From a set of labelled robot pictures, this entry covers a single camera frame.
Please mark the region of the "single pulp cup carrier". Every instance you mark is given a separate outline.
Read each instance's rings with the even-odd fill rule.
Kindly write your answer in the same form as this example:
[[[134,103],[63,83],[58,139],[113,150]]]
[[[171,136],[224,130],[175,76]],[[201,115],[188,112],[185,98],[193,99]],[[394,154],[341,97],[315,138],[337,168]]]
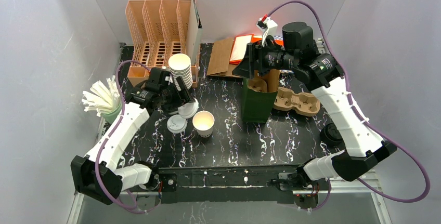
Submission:
[[[261,92],[261,93],[268,92],[268,86],[266,81],[257,77],[248,80],[248,88],[256,92]]]

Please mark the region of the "single white paper cup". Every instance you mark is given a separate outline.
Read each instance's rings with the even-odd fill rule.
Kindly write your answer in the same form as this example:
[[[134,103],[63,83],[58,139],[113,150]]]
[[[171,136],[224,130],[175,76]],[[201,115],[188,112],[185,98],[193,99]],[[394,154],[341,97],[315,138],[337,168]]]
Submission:
[[[209,111],[199,111],[192,119],[195,130],[203,138],[207,138],[212,134],[214,122],[214,116]]]

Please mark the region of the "green paper bag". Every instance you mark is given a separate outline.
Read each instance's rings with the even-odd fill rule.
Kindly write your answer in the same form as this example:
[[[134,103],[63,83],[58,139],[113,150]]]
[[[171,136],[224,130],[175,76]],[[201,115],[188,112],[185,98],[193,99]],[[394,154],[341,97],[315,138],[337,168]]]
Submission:
[[[242,96],[241,96],[241,113],[242,120],[248,123],[266,123],[277,95],[279,87],[279,70],[270,70],[263,76],[255,76],[266,81],[268,86],[267,93],[256,92],[248,88],[248,80],[243,80]]]

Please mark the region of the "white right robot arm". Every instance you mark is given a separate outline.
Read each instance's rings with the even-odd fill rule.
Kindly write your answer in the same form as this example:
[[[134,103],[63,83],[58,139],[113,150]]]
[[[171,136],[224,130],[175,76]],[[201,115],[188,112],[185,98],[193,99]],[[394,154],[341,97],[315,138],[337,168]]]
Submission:
[[[324,106],[345,144],[343,151],[300,165],[296,169],[299,182],[331,177],[353,181],[396,152],[396,145],[368,126],[346,87],[343,68],[331,54],[318,51],[311,27],[305,22],[284,25],[283,45],[278,45],[273,38],[277,24],[269,16],[256,25],[263,32],[262,40],[247,44],[233,75],[252,79],[274,70],[293,71]]]

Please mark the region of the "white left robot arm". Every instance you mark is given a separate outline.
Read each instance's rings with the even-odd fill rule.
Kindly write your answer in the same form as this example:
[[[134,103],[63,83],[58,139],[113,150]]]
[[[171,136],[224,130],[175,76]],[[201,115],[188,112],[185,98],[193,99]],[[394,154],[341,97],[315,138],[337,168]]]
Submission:
[[[138,185],[156,185],[158,168],[149,162],[118,168],[120,156],[147,122],[152,112],[175,112],[193,102],[181,77],[162,68],[152,68],[149,78],[136,85],[125,97],[110,129],[84,156],[75,156],[70,164],[77,192],[106,205],[116,202],[121,192]]]

